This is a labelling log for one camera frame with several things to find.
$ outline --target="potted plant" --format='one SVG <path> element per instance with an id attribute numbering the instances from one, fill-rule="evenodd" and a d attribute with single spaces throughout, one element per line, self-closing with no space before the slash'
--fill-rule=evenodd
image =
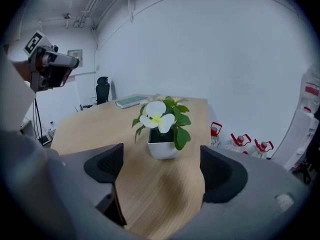
<path id="1" fill-rule="evenodd" d="M 144 128 L 150 128 L 148 148 L 155 159 L 173 159 L 191 140 L 190 134 L 183 129 L 191 125 L 185 113 L 189 109 L 181 103 L 188 101 L 183 98 L 158 98 L 145 102 L 140 109 L 140 115 L 132 122 L 132 127 L 142 123 L 135 132 L 134 142 Z"/>

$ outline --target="wood grain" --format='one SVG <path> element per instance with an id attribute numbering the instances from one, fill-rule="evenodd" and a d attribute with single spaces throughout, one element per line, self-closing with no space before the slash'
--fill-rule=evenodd
<path id="1" fill-rule="evenodd" d="M 201 208 L 205 191 L 200 171 L 200 146 L 210 144 L 208 102 L 188 98 L 191 135 L 176 159 L 156 160 L 149 155 L 149 130 L 135 144 L 132 120 L 140 106 L 121 109 L 115 101 L 78 112 L 56 128 L 52 148 L 60 155 L 124 144 L 124 164 L 116 189 L 127 230 L 151 240 L 162 240 L 183 227 Z"/>

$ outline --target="cable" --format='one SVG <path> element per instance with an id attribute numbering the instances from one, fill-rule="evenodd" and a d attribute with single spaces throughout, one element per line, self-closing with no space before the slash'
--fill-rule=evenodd
<path id="1" fill-rule="evenodd" d="M 37 139 L 36 122 L 35 122 L 35 102 L 33 102 L 33 129 L 34 129 L 35 139 Z"/>
<path id="2" fill-rule="evenodd" d="M 39 118 L 39 124 L 40 124 L 40 133 L 41 133 L 41 144 L 42 146 L 44 145 L 44 137 L 42 136 L 42 127 L 41 127 L 41 120 L 40 120 L 40 115 L 39 115 L 39 109 L 38 109 L 38 104 L 37 104 L 37 99 L 35 98 L 34 99 L 34 102 L 35 102 L 35 110 L 38 114 L 38 118 Z"/>
<path id="3" fill-rule="evenodd" d="M 35 102 L 33 102 L 33 117 L 35 116 L 35 123 L 33 122 L 33 124 L 36 124 L 36 131 L 38 133 L 38 138 L 40 138 L 39 135 L 39 128 L 38 128 L 38 120 L 37 120 L 37 114 L 35 114 Z"/>

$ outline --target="book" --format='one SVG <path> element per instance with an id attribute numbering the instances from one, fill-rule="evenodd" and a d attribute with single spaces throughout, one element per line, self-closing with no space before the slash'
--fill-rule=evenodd
<path id="1" fill-rule="evenodd" d="M 134 105 L 138 105 L 140 104 L 141 101 L 148 99 L 148 97 L 144 97 L 144 96 L 134 96 L 131 98 L 125 98 L 122 100 L 118 100 L 115 102 L 115 104 L 122 108 L 122 109 L 126 109 L 129 107 L 132 107 Z"/>

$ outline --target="water bottle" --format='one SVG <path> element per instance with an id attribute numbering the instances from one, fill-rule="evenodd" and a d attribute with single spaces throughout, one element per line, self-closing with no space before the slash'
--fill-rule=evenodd
<path id="1" fill-rule="evenodd" d="M 254 143 L 255 143 L 255 151 L 251 154 L 251 156 L 256 157 L 256 158 L 267 159 L 267 152 L 269 150 L 274 149 L 274 145 L 272 144 L 271 141 L 268 141 L 268 142 L 262 141 L 261 144 L 259 144 L 257 139 L 254 139 Z M 269 148 L 266 151 L 268 143 L 270 143 L 271 148 Z"/>
<path id="2" fill-rule="evenodd" d="M 210 128 L 210 133 L 211 133 L 211 146 L 217 147 L 220 144 L 220 139 L 219 139 L 219 133 L 222 128 L 222 125 L 217 122 L 212 122 L 211 128 Z"/>
<path id="3" fill-rule="evenodd" d="M 237 138 L 235 138 L 234 134 L 231 133 L 231 144 L 225 144 L 222 146 L 222 148 L 226 149 L 226 150 L 231 150 L 231 151 L 235 151 L 235 152 L 239 152 L 239 153 L 244 153 L 244 154 L 248 154 L 247 152 L 245 152 L 245 145 L 247 145 L 248 143 L 251 143 L 251 138 L 249 137 L 248 134 L 245 135 L 239 135 Z"/>
<path id="4" fill-rule="evenodd" d="M 320 67 L 312 65 L 303 74 L 299 106 L 300 109 L 314 114 L 320 106 Z"/>

